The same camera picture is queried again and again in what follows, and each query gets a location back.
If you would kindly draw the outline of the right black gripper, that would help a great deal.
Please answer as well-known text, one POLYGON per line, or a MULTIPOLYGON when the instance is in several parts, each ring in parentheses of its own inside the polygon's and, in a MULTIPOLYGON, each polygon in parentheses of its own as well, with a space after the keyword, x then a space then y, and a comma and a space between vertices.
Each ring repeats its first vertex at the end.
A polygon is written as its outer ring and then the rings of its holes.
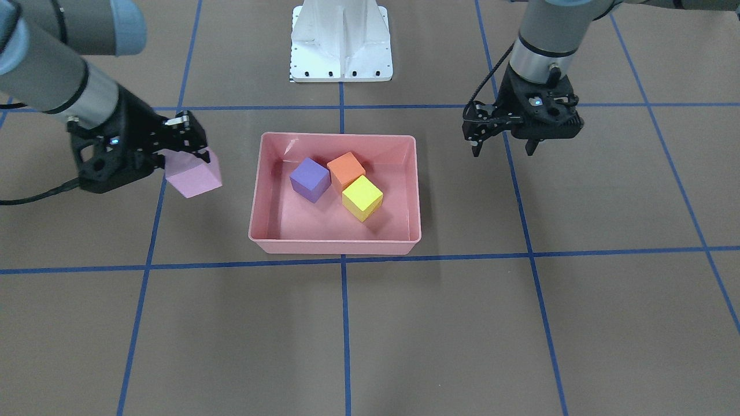
MULTIPOLYGON (((150 176, 161 167, 155 142, 166 118, 124 87, 113 114, 98 127, 84 128, 79 118, 68 119, 77 186, 101 194, 150 176)), ((209 149, 194 156, 211 163, 209 149)))

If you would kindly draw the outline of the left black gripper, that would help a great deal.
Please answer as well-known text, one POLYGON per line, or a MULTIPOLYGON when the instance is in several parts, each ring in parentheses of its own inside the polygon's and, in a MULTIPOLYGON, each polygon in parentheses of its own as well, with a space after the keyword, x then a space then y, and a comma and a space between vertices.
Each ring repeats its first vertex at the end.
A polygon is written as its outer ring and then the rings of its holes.
MULTIPOLYGON (((573 139, 584 127, 577 112, 579 98, 568 76, 552 66, 545 71, 544 83, 533 83, 508 64, 496 100, 496 116, 507 118, 511 134, 527 140, 526 154, 531 157, 540 140, 573 139)), ((486 137, 471 137, 471 152, 478 158, 486 137)))

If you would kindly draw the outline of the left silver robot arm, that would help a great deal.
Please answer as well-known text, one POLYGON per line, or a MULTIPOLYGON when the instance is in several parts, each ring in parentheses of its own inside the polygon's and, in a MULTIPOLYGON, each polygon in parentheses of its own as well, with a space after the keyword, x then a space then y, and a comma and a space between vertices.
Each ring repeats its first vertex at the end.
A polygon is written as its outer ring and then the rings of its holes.
POLYGON ((462 134, 478 157, 486 140, 508 131, 534 155, 545 140, 573 139, 584 127, 568 69, 591 24, 619 1, 529 1, 516 39, 497 61, 505 67, 494 103, 476 94, 462 112, 462 134))

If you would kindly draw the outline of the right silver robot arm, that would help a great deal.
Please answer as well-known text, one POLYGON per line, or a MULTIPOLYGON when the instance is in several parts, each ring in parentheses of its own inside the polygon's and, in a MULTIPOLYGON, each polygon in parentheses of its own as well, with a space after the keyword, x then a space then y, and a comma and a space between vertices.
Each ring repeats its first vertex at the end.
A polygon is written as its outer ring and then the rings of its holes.
POLYGON ((77 176, 2 205, 25 205, 79 188, 106 193, 163 169, 185 198, 222 186, 219 159, 191 111, 172 118, 87 61, 146 47, 133 1, 3 1, 2 92, 64 123, 77 176))

